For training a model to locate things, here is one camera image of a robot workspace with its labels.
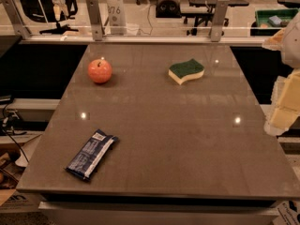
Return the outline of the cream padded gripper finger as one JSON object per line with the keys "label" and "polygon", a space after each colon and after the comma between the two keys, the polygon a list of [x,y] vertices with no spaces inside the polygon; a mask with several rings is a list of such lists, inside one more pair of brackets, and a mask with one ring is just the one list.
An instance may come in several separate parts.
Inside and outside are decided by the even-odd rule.
{"label": "cream padded gripper finger", "polygon": [[284,78],[278,76],[271,95],[271,105],[264,131],[279,136],[288,131],[300,116],[300,69],[294,69]]}

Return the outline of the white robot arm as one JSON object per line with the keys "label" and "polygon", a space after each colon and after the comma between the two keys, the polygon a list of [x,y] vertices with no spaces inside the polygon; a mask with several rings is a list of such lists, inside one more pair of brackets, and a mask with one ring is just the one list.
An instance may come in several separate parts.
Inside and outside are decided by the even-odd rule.
{"label": "white robot arm", "polygon": [[279,136],[288,131],[300,116],[300,12],[285,28],[266,39],[262,47],[280,51],[282,63],[292,68],[287,78],[277,77],[270,109],[265,116],[264,131]]}

